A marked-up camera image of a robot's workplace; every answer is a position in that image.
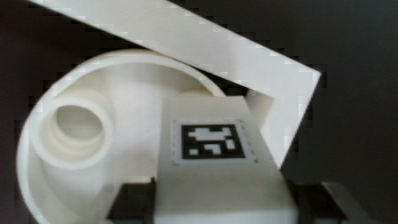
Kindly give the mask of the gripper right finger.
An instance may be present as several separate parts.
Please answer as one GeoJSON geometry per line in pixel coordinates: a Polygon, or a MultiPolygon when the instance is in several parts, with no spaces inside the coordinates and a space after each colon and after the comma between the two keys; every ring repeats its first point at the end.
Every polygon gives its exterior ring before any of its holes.
{"type": "Polygon", "coordinates": [[[380,224],[337,182],[289,182],[298,207],[296,224],[380,224]]]}

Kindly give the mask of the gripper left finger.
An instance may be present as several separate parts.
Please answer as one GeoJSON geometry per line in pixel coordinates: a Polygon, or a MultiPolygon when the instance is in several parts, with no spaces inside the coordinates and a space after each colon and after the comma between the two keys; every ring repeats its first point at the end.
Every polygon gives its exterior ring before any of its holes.
{"type": "Polygon", "coordinates": [[[106,214],[112,224],[154,224],[156,180],[124,183],[106,214]]]}

